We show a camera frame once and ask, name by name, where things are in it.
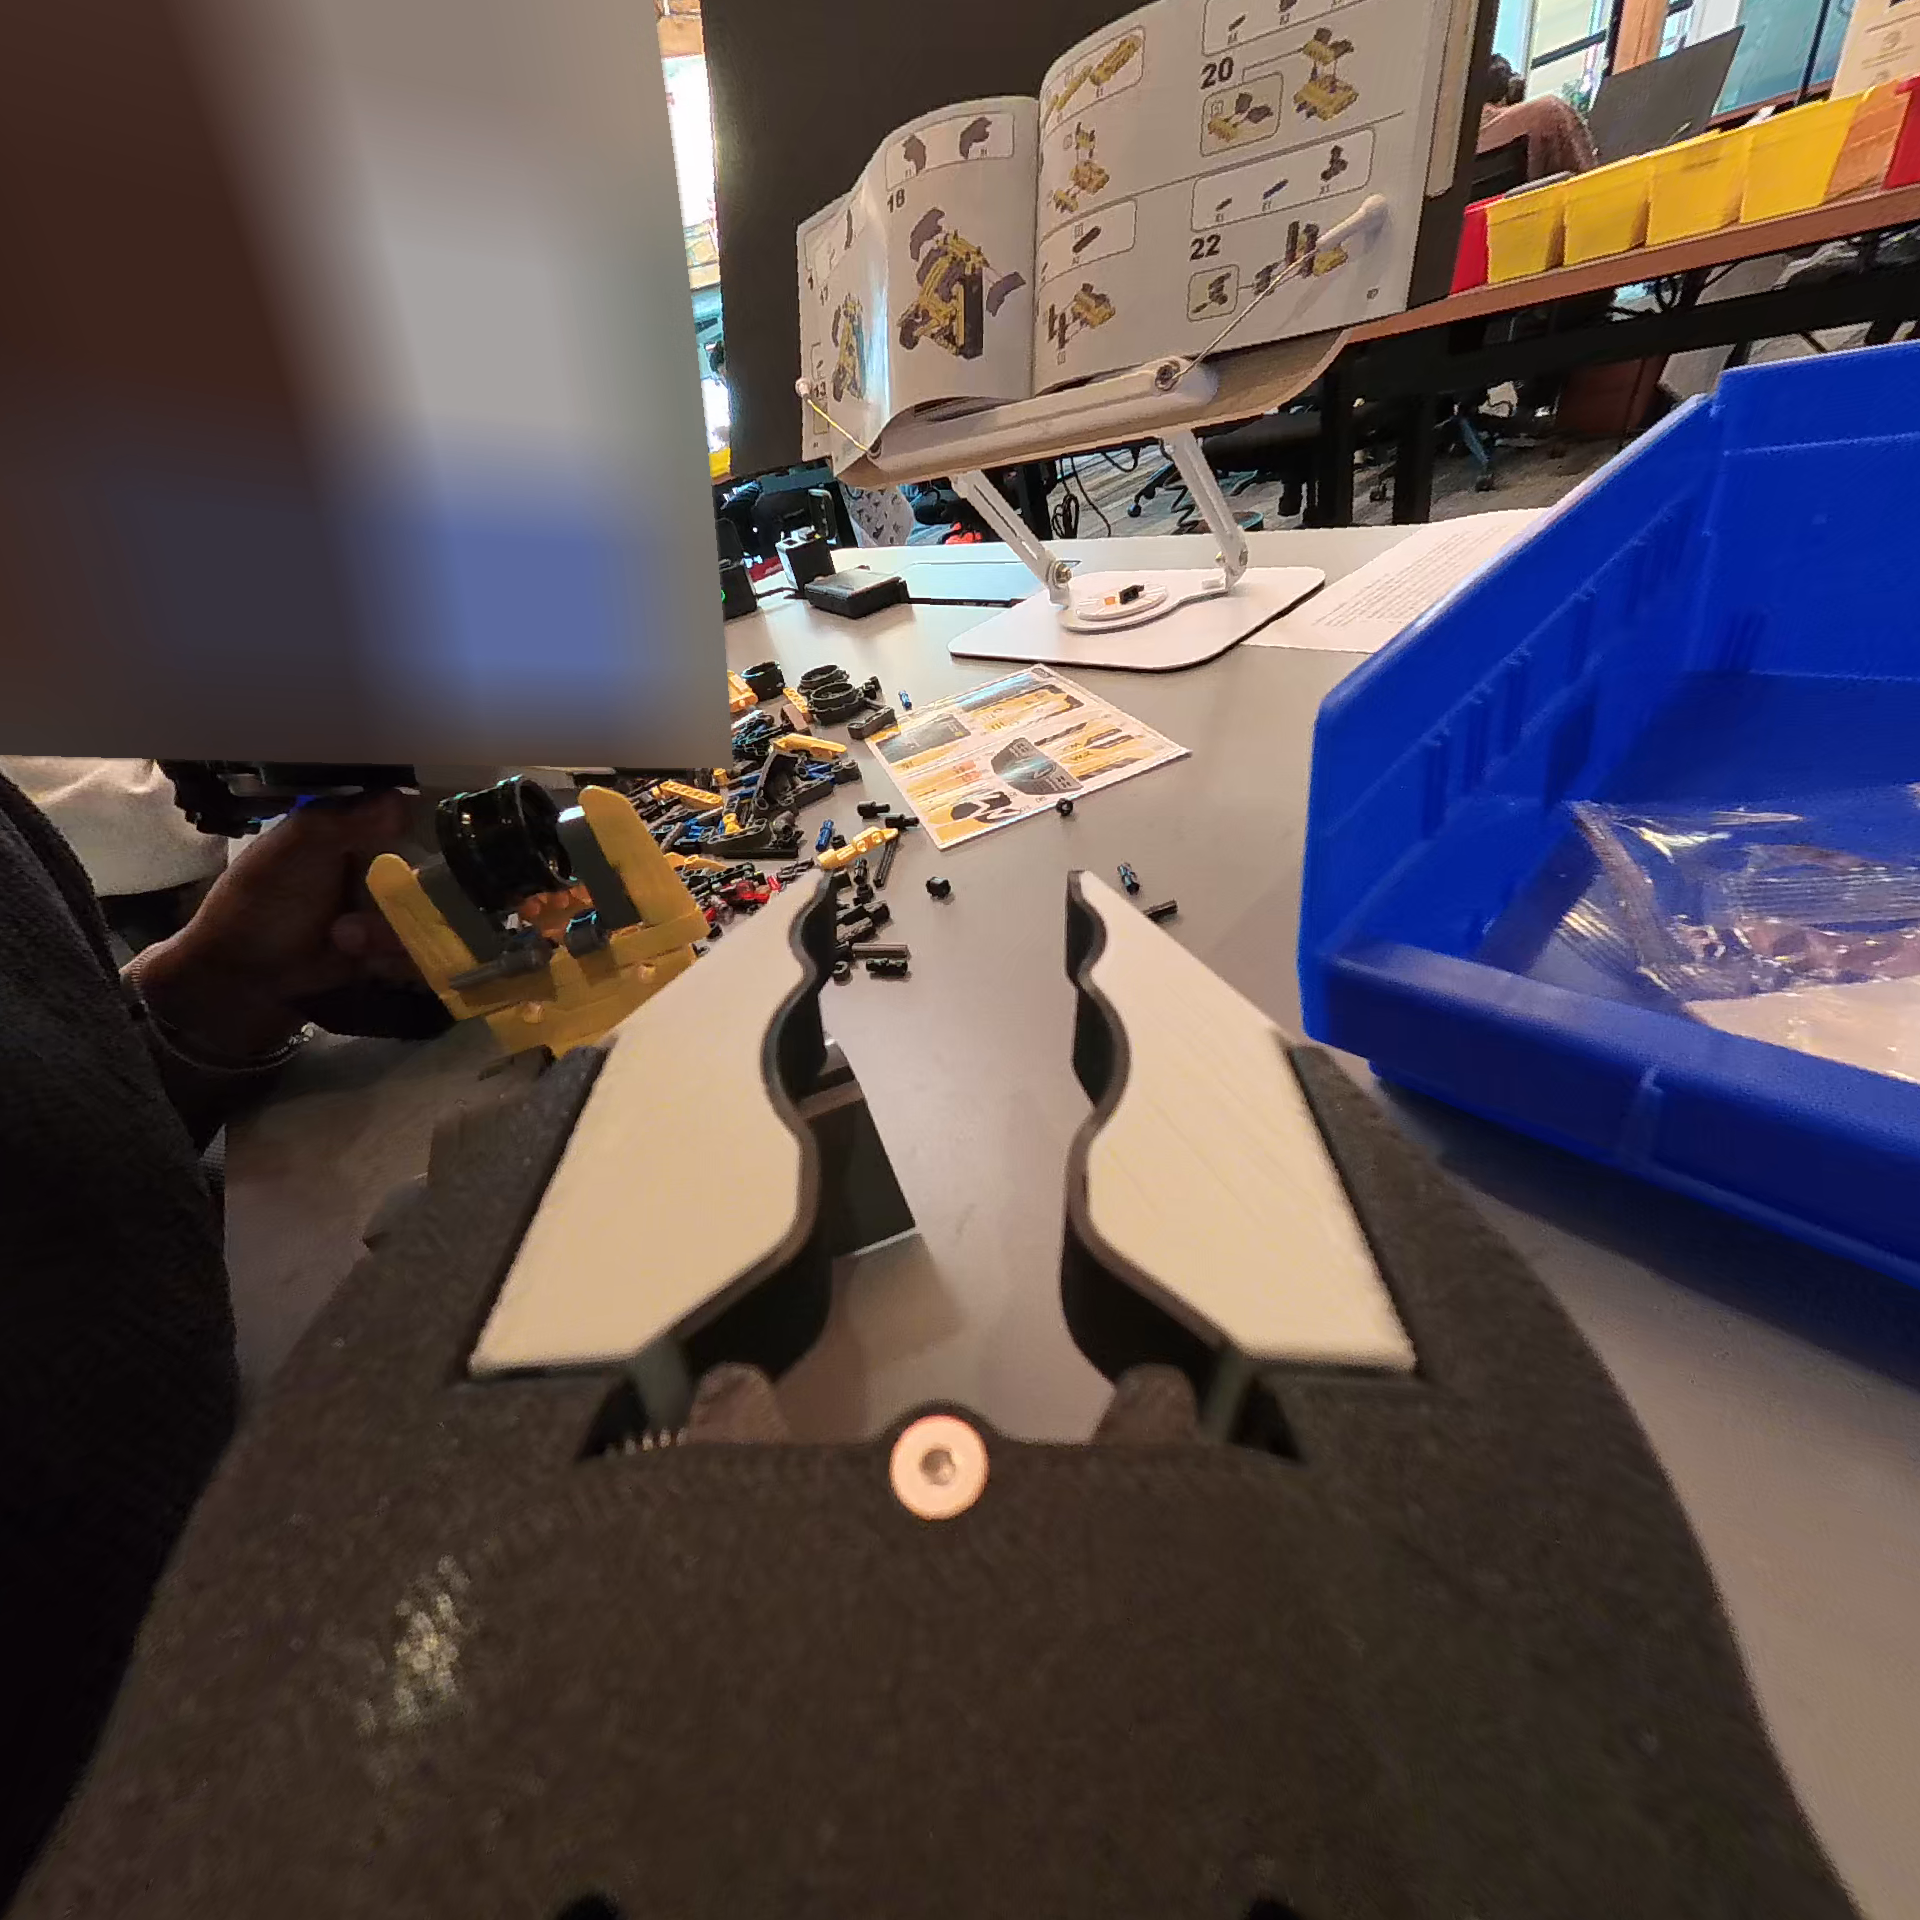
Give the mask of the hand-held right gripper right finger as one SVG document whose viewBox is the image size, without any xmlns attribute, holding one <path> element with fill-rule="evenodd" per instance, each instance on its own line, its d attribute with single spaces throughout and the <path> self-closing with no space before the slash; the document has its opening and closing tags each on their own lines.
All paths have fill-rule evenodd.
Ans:
<svg viewBox="0 0 1920 1920">
<path fill-rule="evenodd" d="M 1063 1316 L 1118 1385 L 1238 1433 L 1279 1376 L 1403 1383 L 1418 1351 L 1311 1107 L 1308 1049 L 1091 872 L 1064 882 Z"/>
</svg>

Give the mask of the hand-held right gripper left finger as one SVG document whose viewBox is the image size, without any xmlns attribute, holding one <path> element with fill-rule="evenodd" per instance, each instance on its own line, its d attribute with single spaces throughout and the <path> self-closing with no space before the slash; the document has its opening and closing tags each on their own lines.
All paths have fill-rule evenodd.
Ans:
<svg viewBox="0 0 1920 1920">
<path fill-rule="evenodd" d="M 680 1426 L 717 1364 L 782 1378 L 824 1330 L 831 882 L 783 887 L 611 1036 L 470 1349 L 470 1381 L 615 1373 Z"/>
</svg>

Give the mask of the yellow brick vehicle model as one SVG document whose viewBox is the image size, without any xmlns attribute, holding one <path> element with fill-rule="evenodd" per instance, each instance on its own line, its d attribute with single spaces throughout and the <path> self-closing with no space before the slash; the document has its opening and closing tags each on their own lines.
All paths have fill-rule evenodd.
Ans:
<svg viewBox="0 0 1920 1920">
<path fill-rule="evenodd" d="M 702 906 L 608 786 L 560 802 L 502 777 L 436 805 L 435 840 L 418 866 L 375 857 L 368 895 L 451 1018 L 510 1058 L 600 1042 L 698 961 Z"/>
</svg>

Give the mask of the person's left hand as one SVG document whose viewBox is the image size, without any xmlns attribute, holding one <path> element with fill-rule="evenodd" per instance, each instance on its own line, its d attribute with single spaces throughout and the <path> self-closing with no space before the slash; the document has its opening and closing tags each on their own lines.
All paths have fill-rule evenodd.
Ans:
<svg viewBox="0 0 1920 1920">
<path fill-rule="evenodd" d="M 397 793 L 306 805 L 235 853 L 171 937 L 124 980 L 179 1061 L 263 1072 L 315 1026 L 351 1041 L 431 1041 L 440 997 L 368 897 L 375 857 L 408 827 Z"/>
</svg>

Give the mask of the blue plastic bin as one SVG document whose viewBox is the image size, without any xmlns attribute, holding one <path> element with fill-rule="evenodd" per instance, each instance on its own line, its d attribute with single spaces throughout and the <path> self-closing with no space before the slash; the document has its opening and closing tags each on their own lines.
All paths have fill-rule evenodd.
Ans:
<svg viewBox="0 0 1920 1920">
<path fill-rule="evenodd" d="M 1915 1284 L 1915 1082 L 1477 959 L 1571 802 L 1915 784 L 1915 427 L 1915 343 L 1730 373 L 1324 699 L 1311 1037 Z"/>
</svg>

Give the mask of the pile of brick parts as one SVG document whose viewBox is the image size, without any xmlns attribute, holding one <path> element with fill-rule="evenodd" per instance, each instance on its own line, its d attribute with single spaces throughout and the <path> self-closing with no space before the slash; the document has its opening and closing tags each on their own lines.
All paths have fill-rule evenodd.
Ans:
<svg viewBox="0 0 1920 1920">
<path fill-rule="evenodd" d="M 880 682 L 836 663 L 788 676 L 778 660 L 732 673 L 730 747 L 712 765 L 624 770 L 638 810 L 688 882 L 716 943 L 805 881 L 831 897 L 831 978 L 902 980 L 911 951 L 887 889 L 919 821 L 866 786 L 860 746 L 895 724 Z"/>
</svg>

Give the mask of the yellow black sticker sheet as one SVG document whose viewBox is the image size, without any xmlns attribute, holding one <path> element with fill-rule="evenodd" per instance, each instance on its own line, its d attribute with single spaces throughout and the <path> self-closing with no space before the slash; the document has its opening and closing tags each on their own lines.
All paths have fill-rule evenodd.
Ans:
<svg viewBox="0 0 1920 1920">
<path fill-rule="evenodd" d="M 904 815 L 942 851 L 1076 805 L 1188 757 L 1046 665 L 915 709 L 868 743 Z"/>
</svg>

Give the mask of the white book stand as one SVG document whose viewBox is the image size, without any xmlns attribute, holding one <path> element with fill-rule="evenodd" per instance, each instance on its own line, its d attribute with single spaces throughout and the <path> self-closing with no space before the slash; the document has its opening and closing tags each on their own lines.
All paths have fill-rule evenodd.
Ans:
<svg viewBox="0 0 1920 1920">
<path fill-rule="evenodd" d="M 796 394 L 847 449 L 840 477 L 908 482 L 943 475 L 1037 581 L 1037 589 L 950 645 L 952 659 L 1158 674 L 1204 665 L 1300 607 L 1324 576 L 1262 567 L 1195 432 L 1295 397 L 1328 373 L 1348 336 L 1325 332 L 1242 352 L 1162 354 L 1123 373 L 1030 401 L 963 404 L 900 417 L 875 439 L 830 409 L 824 369 L 803 356 Z M 1123 441 L 1157 439 L 1186 482 L 1213 555 L 1179 564 L 1096 561 L 1069 564 L 1032 535 L 990 480 L 1023 457 L 1061 461 Z"/>
</svg>

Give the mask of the clear plastic bag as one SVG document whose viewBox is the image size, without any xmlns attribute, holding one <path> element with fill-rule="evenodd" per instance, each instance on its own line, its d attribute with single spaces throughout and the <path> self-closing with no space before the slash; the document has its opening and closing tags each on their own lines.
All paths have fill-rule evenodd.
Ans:
<svg viewBox="0 0 1920 1920">
<path fill-rule="evenodd" d="M 1477 959 L 1912 1083 L 1918 789 L 1571 802 Z"/>
</svg>

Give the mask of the printed paper sheet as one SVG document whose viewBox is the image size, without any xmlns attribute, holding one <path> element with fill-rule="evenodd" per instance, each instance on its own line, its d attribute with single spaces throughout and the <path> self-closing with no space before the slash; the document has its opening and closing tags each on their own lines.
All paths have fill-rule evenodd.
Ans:
<svg viewBox="0 0 1920 1920">
<path fill-rule="evenodd" d="M 1552 509 L 1482 512 L 1406 528 L 1403 540 L 1262 627 L 1250 645 L 1374 656 L 1520 545 Z"/>
</svg>

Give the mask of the large black panel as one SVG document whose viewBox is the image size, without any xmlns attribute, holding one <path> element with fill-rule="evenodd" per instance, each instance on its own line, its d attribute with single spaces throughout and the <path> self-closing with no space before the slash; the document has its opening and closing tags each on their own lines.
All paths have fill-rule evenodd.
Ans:
<svg viewBox="0 0 1920 1920">
<path fill-rule="evenodd" d="M 799 452 L 797 226 L 853 186 L 895 124 L 880 109 L 909 119 L 1029 92 L 1064 45 L 1139 8 L 704 4 L 733 477 L 824 464 Z M 1398 314 L 1448 290 L 1498 20 L 1498 4 L 1477 9 L 1455 159 L 1424 216 Z"/>
</svg>

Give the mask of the yellow storage bin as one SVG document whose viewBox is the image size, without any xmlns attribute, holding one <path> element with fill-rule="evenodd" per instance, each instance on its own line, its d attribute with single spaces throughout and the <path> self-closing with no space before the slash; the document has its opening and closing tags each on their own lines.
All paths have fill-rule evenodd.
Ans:
<svg viewBox="0 0 1920 1920">
<path fill-rule="evenodd" d="M 1751 137 L 1752 128 L 1715 128 L 1646 155 L 1648 250 L 1740 224 Z"/>
<path fill-rule="evenodd" d="M 1566 173 L 1549 177 L 1485 201 L 1485 284 L 1523 281 L 1563 268 L 1573 181 Z"/>
<path fill-rule="evenodd" d="M 1606 163 L 1575 177 L 1560 200 L 1563 268 L 1643 250 L 1648 242 L 1653 155 Z"/>
<path fill-rule="evenodd" d="M 1738 223 L 1766 224 L 1867 192 L 1875 181 L 1858 183 L 1848 160 L 1862 101 L 1845 93 L 1752 124 Z"/>
</svg>

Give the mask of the wooden desk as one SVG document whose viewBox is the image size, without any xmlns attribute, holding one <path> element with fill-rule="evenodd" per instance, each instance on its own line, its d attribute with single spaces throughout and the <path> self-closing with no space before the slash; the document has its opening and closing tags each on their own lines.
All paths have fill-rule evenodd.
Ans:
<svg viewBox="0 0 1920 1920">
<path fill-rule="evenodd" d="M 1918 223 L 1915 183 L 1719 228 L 1663 247 L 1554 273 L 1484 284 L 1352 328 L 1320 375 L 1320 435 L 1311 466 L 1311 524 L 1352 521 L 1357 412 L 1389 407 L 1398 439 L 1389 468 L 1394 524 L 1426 521 L 1440 401 L 1507 380 L 1648 362 L 1662 354 L 1756 346 L 1883 321 L 1915 321 L 1918 268 L 1885 263 L 1885 239 Z M 1860 242 L 1864 266 L 1830 280 L 1727 295 L 1730 269 L 1775 256 Z"/>
</svg>

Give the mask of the instruction booklet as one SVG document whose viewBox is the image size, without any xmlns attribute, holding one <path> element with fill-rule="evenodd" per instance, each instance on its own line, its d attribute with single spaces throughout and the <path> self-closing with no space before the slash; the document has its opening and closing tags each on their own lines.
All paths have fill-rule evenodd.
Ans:
<svg viewBox="0 0 1920 1920">
<path fill-rule="evenodd" d="M 1188 417 L 1226 352 L 1402 314 L 1477 4 L 1142 4 L 902 119 L 797 226 L 799 452 L 908 475 Z"/>
</svg>

